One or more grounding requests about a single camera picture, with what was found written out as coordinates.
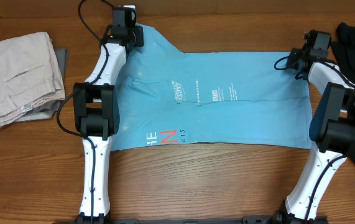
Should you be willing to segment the light blue t-shirt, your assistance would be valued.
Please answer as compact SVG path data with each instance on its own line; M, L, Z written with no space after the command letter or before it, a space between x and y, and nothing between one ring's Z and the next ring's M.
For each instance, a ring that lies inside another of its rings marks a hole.
M129 54L116 90L113 150L226 142L308 149L308 83L274 63L281 52L184 53L155 28Z

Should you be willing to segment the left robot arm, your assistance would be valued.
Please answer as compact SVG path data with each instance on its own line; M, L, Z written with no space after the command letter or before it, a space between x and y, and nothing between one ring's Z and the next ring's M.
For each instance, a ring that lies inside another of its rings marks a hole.
M128 55L144 44L134 5L113 8L113 23L99 40L100 55L91 75L73 87L75 127L83 138L83 199L75 223L106 223L110 211L109 158L120 115L114 86Z

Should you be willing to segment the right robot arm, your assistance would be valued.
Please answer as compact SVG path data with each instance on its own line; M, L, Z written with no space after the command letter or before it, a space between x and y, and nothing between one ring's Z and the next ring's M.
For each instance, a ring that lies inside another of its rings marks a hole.
M339 167L355 157L355 84L337 63L328 59L331 34L310 30L302 48L284 59L295 79L314 85L322 97L309 128L310 154L293 191L271 217L245 217L244 223L327 223L316 213L322 196Z

